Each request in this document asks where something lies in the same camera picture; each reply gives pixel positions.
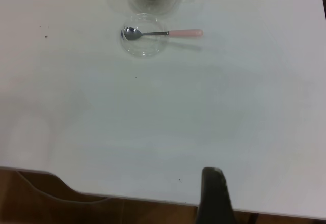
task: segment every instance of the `pink spoon handle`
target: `pink spoon handle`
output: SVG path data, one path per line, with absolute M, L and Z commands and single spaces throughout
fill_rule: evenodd
M 169 31 L 170 37 L 200 37 L 203 35 L 202 29 L 174 30 Z

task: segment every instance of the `metal spoon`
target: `metal spoon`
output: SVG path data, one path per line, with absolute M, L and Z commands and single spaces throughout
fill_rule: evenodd
M 203 30 L 201 29 L 190 29 L 190 30 L 175 30 L 175 31 L 168 31 L 168 32 L 147 32 L 141 33 L 136 28 L 126 27 L 121 30 L 121 37 L 126 37 L 127 40 L 136 40 L 141 36 L 170 36 L 170 37 L 199 37 L 203 35 Z

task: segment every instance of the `table surface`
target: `table surface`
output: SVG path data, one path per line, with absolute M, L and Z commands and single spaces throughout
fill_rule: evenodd
M 0 0 L 0 166 L 93 194 L 198 204 L 220 167 L 237 210 L 326 218 L 322 0 L 186 0 L 148 59 L 128 0 Z

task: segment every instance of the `clear glass dish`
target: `clear glass dish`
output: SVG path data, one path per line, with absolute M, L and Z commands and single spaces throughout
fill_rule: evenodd
M 142 33 L 164 32 L 165 26 L 150 14 L 137 14 L 129 18 L 122 29 L 132 27 Z M 149 57 L 164 50 L 168 41 L 167 36 L 142 36 L 137 40 L 127 40 L 124 33 L 121 33 L 121 45 L 131 55 L 138 57 Z

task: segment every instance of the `wooden floor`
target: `wooden floor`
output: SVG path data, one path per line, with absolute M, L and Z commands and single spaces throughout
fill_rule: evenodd
M 103 199 L 74 192 L 55 176 L 22 174 L 37 189 L 60 199 L 84 202 Z M 194 223 L 196 212 L 196 207 L 122 199 L 97 204 L 62 202 L 34 190 L 19 173 L 0 170 L 0 223 L 188 224 Z M 249 215 L 236 212 L 238 223 L 247 223 Z M 259 215 L 256 224 L 312 224 L 312 221 Z

